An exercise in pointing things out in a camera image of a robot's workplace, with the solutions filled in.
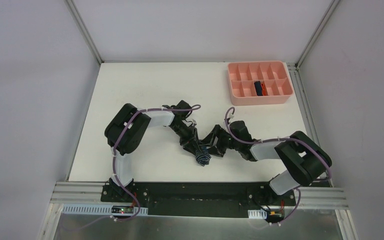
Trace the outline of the striped blue underwear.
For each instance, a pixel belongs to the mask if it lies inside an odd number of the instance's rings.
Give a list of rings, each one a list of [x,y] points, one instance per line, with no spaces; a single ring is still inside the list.
[[[211,157],[208,148],[204,145],[200,145],[199,148],[195,150],[195,161],[202,167],[209,164]]]

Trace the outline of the navy orange underwear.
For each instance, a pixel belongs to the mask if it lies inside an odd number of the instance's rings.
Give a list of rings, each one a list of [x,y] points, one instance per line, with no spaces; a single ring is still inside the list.
[[[267,95],[265,85],[262,81],[254,81],[253,84],[257,96],[263,97]]]

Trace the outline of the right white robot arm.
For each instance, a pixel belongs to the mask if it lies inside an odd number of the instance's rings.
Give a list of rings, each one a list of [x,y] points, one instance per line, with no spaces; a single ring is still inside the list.
[[[286,138],[257,140],[252,138],[243,120],[227,126],[215,125],[201,140],[209,154],[223,157],[230,149],[250,162],[278,159],[285,166],[285,171],[263,186],[264,200],[270,205],[278,204],[290,190],[308,187],[332,166],[330,156],[302,131]]]

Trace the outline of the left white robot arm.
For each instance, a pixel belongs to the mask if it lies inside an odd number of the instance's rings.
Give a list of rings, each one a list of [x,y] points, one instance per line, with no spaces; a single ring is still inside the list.
[[[148,109],[139,109],[126,103],[120,109],[104,131],[107,143],[111,147],[110,179],[116,185],[113,190],[115,198],[123,203],[132,198],[133,189],[128,185],[133,181],[130,154],[138,148],[148,128],[169,127],[178,135],[182,149],[193,154],[200,166],[209,164],[211,156],[199,140],[196,123],[194,121],[190,125],[185,123],[192,112],[200,107],[199,104],[191,106],[181,100],[176,105]]]

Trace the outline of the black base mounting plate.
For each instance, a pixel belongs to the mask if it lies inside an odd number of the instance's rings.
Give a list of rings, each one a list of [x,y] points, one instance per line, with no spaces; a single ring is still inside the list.
[[[123,190],[112,180],[101,191],[101,202],[133,203],[153,216],[246,218],[261,207],[294,207],[292,190],[276,195],[266,182],[131,182]]]

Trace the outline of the pink divided organizer tray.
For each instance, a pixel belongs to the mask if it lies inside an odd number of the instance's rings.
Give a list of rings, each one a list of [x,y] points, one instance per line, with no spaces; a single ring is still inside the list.
[[[234,106],[284,104],[294,95],[288,68],[281,61],[231,62],[227,77]]]

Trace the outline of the aluminium frame rail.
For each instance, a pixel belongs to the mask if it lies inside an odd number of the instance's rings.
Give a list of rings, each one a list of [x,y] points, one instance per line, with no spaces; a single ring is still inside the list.
[[[102,204],[102,182],[57,182],[51,203]],[[301,209],[348,210],[345,192],[337,187],[301,187]]]

